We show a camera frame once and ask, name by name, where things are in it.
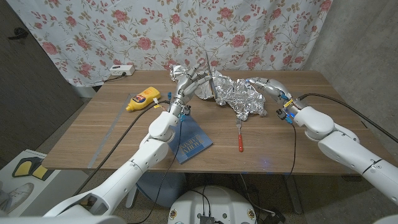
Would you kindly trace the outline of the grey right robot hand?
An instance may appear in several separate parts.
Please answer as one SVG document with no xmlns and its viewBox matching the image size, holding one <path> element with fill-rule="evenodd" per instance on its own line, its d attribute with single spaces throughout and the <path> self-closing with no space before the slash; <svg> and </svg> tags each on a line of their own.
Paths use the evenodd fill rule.
<svg viewBox="0 0 398 224">
<path fill-rule="evenodd" d="M 295 116 L 298 113 L 299 109 L 294 105 L 294 97 L 281 82 L 260 77 L 248 78 L 246 81 L 262 94 L 270 96 L 287 114 Z"/>
</svg>

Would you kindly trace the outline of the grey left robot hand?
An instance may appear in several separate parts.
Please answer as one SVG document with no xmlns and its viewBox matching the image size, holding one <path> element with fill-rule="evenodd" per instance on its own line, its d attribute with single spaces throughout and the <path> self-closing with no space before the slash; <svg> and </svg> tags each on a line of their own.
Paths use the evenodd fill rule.
<svg viewBox="0 0 398 224">
<path fill-rule="evenodd" d="M 184 69 L 181 65 L 170 66 L 170 76 L 173 81 L 177 81 L 175 94 L 170 102 L 169 113 L 179 117 L 184 107 L 192 99 L 195 90 L 207 81 L 212 80 L 212 76 L 206 72 L 197 72 L 197 70 L 205 63 L 200 60 L 198 64 L 191 69 Z"/>
</svg>

